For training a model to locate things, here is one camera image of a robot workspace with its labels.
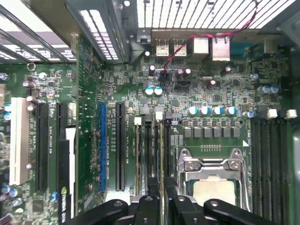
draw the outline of red cable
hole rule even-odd
[[[186,45],[186,43],[193,39],[193,38],[198,38],[198,37],[207,37],[207,38],[223,38],[223,37],[228,37],[228,36],[233,36],[235,35],[236,33],[239,33],[245,29],[247,29],[250,24],[253,22],[253,20],[255,19],[256,17],[256,14],[257,14],[257,7],[258,7],[258,2],[257,0],[254,0],[254,3],[255,3],[255,12],[253,13],[251,19],[245,23],[242,28],[238,29],[238,30],[234,30],[234,31],[231,31],[231,32],[228,32],[228,33],[220,33],[220,34],[193,34],[192,36],[190,36],[187,40],[185,40],[182,45],[168,58],[168,60],[165,62],[164,64],[164,70],[163,70],[163,73],[167,71],[167,66],[168,64],[175,58],[175,55],[177,52],[179,52],[183,46]]]

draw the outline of connector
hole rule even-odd
[[[11,98],[9,184],[28,181],[29,112],[28,102],[21,97]]]

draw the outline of white pci slot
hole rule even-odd
[[[29,112],[22,97],[11,98],[9,184],[28,181]]]
[[[70,163],[70,195],[71,195],[71,219],[74,218],[74,183],[75,183],[75,154],[74,154],[74,140],[76,128],[66,128],[66,139],[69,140],[69,163]]]

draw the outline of blue pcie slot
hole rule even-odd
[[[100,102],[98,106],[100,114],[100,192],[103,193],[106,190],[106,103]]]

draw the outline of motherboard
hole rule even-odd
[[[200,205],[219,198],[293,224],[289,54],[251,60],[241,49],[163,70],[153,53],[104,65],[81,37],[77,67],[0,66],[2,213],[64,224],[173,177]]]

